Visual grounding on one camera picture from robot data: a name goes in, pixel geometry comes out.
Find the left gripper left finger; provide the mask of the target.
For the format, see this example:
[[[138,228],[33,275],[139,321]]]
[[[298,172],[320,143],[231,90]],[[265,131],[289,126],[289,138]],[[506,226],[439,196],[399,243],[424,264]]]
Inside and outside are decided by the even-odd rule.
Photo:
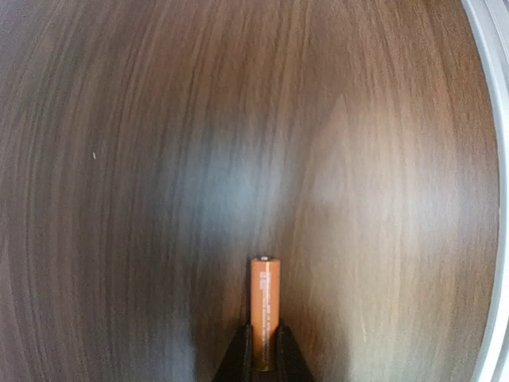
[[[251,325],[241,325],[214,375],[214,382],[251,382],[252,352]]]

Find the orange AAA battery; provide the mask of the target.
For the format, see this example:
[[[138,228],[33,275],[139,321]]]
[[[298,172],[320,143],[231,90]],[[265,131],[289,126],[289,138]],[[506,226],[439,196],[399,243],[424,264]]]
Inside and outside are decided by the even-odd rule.
[[[280,322],[281,264],[259,256],[251,260],[252,360],[255,370],[268,372],[276,365],[276,334]]]

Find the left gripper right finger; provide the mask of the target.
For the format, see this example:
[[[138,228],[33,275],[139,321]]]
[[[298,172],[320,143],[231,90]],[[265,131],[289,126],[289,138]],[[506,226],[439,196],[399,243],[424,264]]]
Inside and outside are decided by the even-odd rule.
[[[279,382],[314,381],[293,331],[285,324],[281,324],[277,330],[276,365]]]

